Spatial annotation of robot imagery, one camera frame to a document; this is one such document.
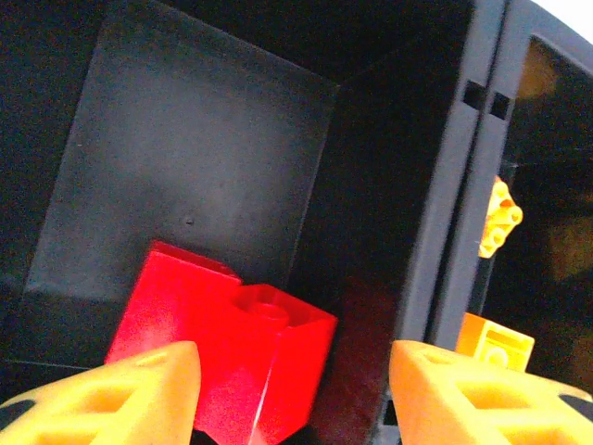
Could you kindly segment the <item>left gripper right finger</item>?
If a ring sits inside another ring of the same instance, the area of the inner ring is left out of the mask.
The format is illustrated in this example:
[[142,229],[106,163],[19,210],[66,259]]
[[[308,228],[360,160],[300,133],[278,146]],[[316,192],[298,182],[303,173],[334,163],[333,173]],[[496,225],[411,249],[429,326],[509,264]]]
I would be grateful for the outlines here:
[[589,444],[564,397],[585,391],[413,340],[393,343],[389,384],[405,444]]

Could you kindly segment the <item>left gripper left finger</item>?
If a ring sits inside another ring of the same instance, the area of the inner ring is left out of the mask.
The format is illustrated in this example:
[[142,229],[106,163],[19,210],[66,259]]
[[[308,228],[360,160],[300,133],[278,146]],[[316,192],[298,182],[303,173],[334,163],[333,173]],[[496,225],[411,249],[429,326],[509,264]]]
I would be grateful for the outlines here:
[[187,444],[201,383],[179,341],[31,389],[1,406],[4,444]]

